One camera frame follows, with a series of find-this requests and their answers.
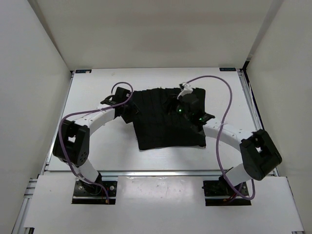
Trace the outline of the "black pleated skirt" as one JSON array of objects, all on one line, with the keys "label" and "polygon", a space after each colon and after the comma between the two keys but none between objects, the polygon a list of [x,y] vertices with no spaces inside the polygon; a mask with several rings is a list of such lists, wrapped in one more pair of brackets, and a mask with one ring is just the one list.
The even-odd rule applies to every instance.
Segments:
[{"label": "black pleated skirt", "polygon": [[132,99],[139,109],[133,120],[140,150],[174,146],[206,146],[206,139],[191,128],[178,113],[166,111],[167,101],[178,95],[179,88],[154,88],[135,91]]}]

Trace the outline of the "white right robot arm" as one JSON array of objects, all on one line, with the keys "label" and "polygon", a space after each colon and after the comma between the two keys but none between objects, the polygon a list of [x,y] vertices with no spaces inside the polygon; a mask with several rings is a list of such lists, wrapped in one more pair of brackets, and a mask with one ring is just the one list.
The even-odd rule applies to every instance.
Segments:
[{"label": "white right robot arm", "polygon": [[230,195],[237,192],[242,183],[261,181],[282,162],[282,157],[267,131],[254,132],[238,129],[203,111],[194,94],[170,95],[165,102],[168,113],[176,113],[186,119],[193,131],[205,137],[215,138],[241,153],[242,163],[225,171],[221,167],[219,190]]}]

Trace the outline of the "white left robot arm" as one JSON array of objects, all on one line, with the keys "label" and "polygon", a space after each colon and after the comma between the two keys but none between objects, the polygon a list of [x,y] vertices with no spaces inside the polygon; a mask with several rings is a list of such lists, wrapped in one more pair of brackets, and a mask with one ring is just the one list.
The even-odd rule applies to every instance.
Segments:
[{"label": "white left robot arm", "polygon": [[82,187],[91,195],[107,193],[102,176],[88,159],[90,137],[106,123],[121,117],[125,123],[133,121],[139,112],[133,102],[133,87],[127,82],[118,82],[97,108],[71,113],[63,117],[53,146],[53,155],[66,163],[79,179]]}]

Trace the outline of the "right blue corner sticker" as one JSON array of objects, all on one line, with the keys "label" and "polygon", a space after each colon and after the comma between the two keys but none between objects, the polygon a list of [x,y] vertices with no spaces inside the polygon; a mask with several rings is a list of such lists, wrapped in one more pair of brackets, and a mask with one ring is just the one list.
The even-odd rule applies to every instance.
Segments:
[{"label": "right blue corner sticker", "polygon": [[236,68],[230,68],[230,67],[220,67],[219,70],[221,72],[236,72]]}]

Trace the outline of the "white front cover board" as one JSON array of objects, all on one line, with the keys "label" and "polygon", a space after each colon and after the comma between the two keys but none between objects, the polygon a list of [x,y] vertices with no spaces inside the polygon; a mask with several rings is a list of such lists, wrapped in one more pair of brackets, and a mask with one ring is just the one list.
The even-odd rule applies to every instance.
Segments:
[{"label": "white front cover board", "polygon": [[290,234],[302,231],[286,178],[256,183],[249,206],[208,207],[200,177],[120,177],[114,205],[72,204],[74,178],[39,177],[25,227],[37,234]]}]

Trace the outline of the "aluminium table edge rail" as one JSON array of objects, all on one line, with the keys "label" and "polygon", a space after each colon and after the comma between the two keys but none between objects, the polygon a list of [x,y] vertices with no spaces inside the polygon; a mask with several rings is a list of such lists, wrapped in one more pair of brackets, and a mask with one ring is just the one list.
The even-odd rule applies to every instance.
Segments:
[{"label": "aluminium table edge rail", "polygon": [[220,170],[112,170],[100,171],[103,176],[221,176]]}]

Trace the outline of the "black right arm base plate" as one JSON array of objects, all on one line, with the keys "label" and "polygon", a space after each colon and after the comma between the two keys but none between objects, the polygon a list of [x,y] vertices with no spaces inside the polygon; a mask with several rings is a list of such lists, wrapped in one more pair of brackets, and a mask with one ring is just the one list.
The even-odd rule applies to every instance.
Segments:
[{"label": "black right arm base plate", "polygon": [[217,180],[204,180],[202,189],[206,206],[250,206],[251,202],[236,195],[228,185]]}]

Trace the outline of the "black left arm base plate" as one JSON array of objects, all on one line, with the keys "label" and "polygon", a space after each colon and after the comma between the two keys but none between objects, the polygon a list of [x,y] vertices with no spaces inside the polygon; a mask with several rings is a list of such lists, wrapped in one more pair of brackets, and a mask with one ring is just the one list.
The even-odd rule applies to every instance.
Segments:
[{"label": "black left arm base plate", "polygon": [[84,183],[76,179],[72,196],[72,204],[115,205],[117,196],[117,181],[103,180],[102,185],[105,187],[109,199],[106,198],[106,193],[101,187],[96,187],[96,189],[92,192],[91,188],[87,188]]}]

